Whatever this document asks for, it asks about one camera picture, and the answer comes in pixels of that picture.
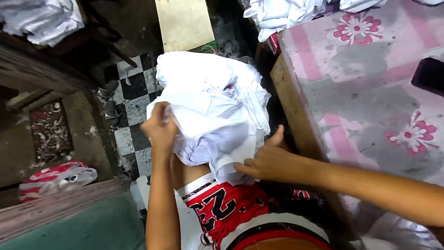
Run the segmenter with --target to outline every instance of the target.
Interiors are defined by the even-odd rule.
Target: person
[[[168,105],[157,103],[151,118],[141,125],[152,143],[148,250],[181,247],[173,189],[198,216],[203,231],[200,249],[346,249],[336,240],[340,235],[335,234],[334,214],[322,207],[322,198],[308,191],[309,186],[355,196],[436,232],[444,227],[444,188],[289,153],[278,147],[282,125],[254,159],[234,165],[237,171],[262,181],[218,184],[208,165],[186,166],[171,153],[178,128],[172,114],[164,117]],[[292,183],[307,185],[307,189]]]

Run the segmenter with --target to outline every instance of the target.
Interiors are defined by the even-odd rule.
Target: finger
[[[248,166],[248,167],[252,167],[255,164],[255,160],[254,159],[245,159],[244,160],[244,165]]]
[[[238,172],[245,173],[245,174],[248,174],[250,176],[254,176],[254,171],[255,170],[253,168],[245,166],[244,164],[242,164],[240,162],[235,162],[234,163],[234,169],[236,171],[238,171]]]
[[[257,159],[259,157],[259,154],[261,153],[261,151],[265,148],[265,146],[260,147],[256,153],[254,153],[254,158]]]
[[[143,122],[140,125],[140,129],[145,133],[145,135],[148,137],[148,127],[150,126],[150,123],[148,121]]]
[[[284,140],[284,125],[279,125],[276,133],[274,133],[272,137],[268,138],[268,140],[266,140],[264,144],[269,146],[279,146],[283,140]]]
[[[154,105],[153,111],[151,111],[150,119],[154,120],[156,123],[163,121],[164,110],[170,105],[167,101],[158,102]]]

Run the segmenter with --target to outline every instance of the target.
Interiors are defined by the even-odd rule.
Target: black and white tile
[[[107,82],[119,81],[112,98],[120,116],[113,130],[119,166],[132,181],[141,175],[151,176],[151,143],[140,125],[147,119],[147,105],[163,90],[155,77],[157,56],[143,54],[131,58],[137,68],[122,61],[103,71]]]

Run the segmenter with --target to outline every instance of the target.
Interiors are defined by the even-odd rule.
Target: white cloth pile
[[[49,46],[84,27],[75,0],[3,0],[0,21],[4,32]]]
[[[336,0],[250,0],[244,18],[252,18],[260,28],[258,40],[266,41],[273,33],[311,21],[325,11],[326,3]],[[438,4],[444,0],[419,0]],[[381,7],[387,0],[340,0],[339,9],[356,13],[369,7]]]
[[[340,0],[339,9],[342,11],[356,13],[372,6],[382,7],[387,0]]]
[[[326,0],[250,0],[244,18],[251,17],[259,31],[259,42],[275,32],[308,22],[325,11]]]
[[[157,63],[156,78],[164,90],[147,106],[147,118],[156,102],[171,103],[180,130],[173,152],[188,166],[209,162],[219,183],[250,182],[233,163],[253,158],[270,133],[270,94],[260,86],[259,72],[205,53],[168,52]]]

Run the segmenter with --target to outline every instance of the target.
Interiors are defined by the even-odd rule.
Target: red and white plastic bag
[[[28,202],[42,196],[72,191],[91,183],[97,171],[81,161],[71,161],[59,166],[42,169],[19,186],[19,199]]]

